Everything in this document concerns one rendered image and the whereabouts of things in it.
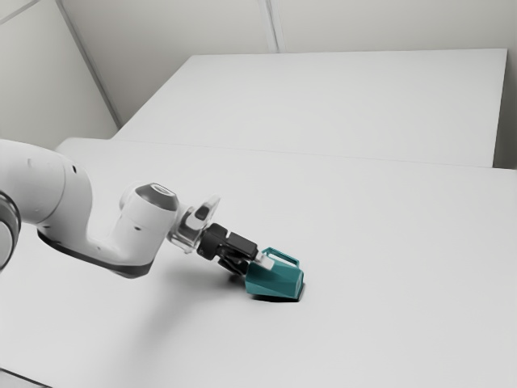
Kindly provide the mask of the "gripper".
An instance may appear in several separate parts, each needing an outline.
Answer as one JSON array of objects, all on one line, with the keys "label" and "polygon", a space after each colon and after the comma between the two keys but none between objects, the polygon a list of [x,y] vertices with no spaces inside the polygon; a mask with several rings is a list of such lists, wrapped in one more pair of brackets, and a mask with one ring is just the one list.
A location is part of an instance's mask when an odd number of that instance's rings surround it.
[{"label": "gripper", "polygon": [[243,238],[217,223],[208,226],[201,235],[196,253],[204,259],[219,257],[218,264],[238,276],[245,276],[251,262],[270,271],[274,267],[273,259],[259,251],[255,242]]}]

